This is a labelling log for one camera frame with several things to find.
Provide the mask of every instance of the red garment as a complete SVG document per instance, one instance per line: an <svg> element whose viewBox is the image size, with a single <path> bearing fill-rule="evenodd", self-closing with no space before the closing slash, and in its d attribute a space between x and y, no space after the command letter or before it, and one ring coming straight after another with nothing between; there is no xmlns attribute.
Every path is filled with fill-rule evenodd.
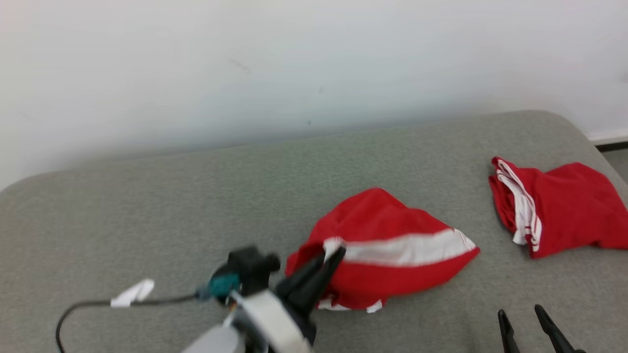
<svg viewBox="0 0 628 353"><path fill-rule="evenodd" d="M288 258L286 275L341 244L347 252L319 308L374 312L390 296L447 282L480 252L457 229L373 188L320 219L309 240Z"/></svg>
<svg viewBox="0 0 628 353"><path fill-rule="evenodd" d="M628 211L609 179L581 163L547 173L495 157L497 213L533 259L574 247L628 249Z"/></svg>

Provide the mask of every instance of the gray floor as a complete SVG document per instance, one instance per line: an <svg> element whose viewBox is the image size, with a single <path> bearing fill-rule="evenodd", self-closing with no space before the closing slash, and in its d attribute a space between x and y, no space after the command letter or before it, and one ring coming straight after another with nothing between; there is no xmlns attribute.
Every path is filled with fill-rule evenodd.
<svg viewBox="0 0 628 353"><path fill-rule="evenodd" d="M628 183L628 149L618 149L617 151L609 151L602 154Z"/></svg>

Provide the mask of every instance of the cable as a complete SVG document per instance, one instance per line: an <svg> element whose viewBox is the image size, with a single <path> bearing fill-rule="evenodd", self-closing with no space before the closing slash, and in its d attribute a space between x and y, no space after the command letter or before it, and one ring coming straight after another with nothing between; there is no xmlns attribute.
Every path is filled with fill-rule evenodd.
<svg viewBox="0 0 628 353"><path fill-rule="evenodd" d="M131 307L156 307L158 305L171 305L171 304L179 304L185 303L186 301L194 300L198 298L198 293L177 296L174 298L164 298L164 299L153 299L153 300L145 300L145 301L134 301L131 303ZM88 300L88 301L80 301L78 303L72 304L69 308L67 308L59 321L57 322L57 329L55 331L55 340L57 340L57 349L59 353L65 353L65 349L63 348L63 344L61 343L61 326L65 319L70 316L70 314L79 308L93 308L93 307L111 307L111 300Z"/></svg>

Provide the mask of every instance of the gray fabric surface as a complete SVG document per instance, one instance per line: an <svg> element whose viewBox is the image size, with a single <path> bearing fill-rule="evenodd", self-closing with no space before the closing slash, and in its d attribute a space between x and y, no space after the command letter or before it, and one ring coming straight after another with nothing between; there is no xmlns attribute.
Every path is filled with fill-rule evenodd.
<svg viewBox="0 0 628 353"><path fill-rule="evenodd" d="M481 249L444 286L375 314L317 312L319 352L500 352L507 311L522 352L550 352L533 305L589 352L628 347L628 253L586 247L532 261L496 216L487 177L499 155L542 170L580 161L628 187L562 117L515 112L124 161L30 178L0 195L0 351L53 352L69 304L142 278L153 297L193 291L229 250L282 259L344 198L382 187L462 230ZM213 303L71 316L71 352L179 352L225 315Z"/></svg>
<svg viewBox="0 0 628 353"><path fill-rule="evenodd" d="M628 182L628 149L619 149L617 151L608 151L602 153L604 158L609 161L610 165L617 171L620 177Z"/></svg>

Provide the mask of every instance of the teal connector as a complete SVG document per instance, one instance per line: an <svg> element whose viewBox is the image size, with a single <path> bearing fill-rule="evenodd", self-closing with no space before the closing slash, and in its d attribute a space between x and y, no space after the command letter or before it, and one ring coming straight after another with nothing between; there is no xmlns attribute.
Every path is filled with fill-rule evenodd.
<svg viewBox="0 0 628 353"><path fill-rule="evenodd" d="M238 290L240 287L240 276L237 273L224 274L222 276L212 278L206 286L198 289L198 299L208 300L215 296L228 296L233 289Z"/></svg>

